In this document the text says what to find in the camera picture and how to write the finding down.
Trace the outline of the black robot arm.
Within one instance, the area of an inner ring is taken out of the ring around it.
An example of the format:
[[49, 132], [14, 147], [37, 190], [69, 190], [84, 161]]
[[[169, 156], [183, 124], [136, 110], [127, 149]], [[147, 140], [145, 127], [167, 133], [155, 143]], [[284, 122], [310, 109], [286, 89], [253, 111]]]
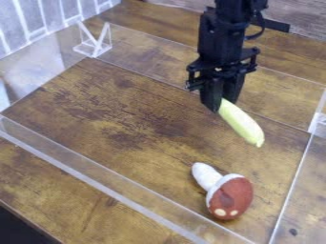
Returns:
[[261, 36], [265, 8], [267, 0], [215, 0], [200, 16], [199, 57], [185, 68], [185, 89], [200, 92], [212, 112], [223, 99], [236, 102], [245, 74], [256, 70], [259, 48], [244, 48], [243, 42]]

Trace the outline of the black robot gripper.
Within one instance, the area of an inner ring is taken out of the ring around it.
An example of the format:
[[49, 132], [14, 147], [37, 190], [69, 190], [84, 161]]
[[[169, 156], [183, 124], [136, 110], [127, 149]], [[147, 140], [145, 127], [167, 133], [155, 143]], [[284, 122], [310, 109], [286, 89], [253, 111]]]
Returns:
[[208, 7], [200, 16], [197, 59], [187, 66], [185, 88], [200, 90], [204, 106], [217, 112], [224, 97], [236, 102], [244, 77], [256, 68], [256, 48], [245, 49], [243, 42], [260, 36], [249, 36], [245, 29], [251, 19], [260, 19], [257, 6]]

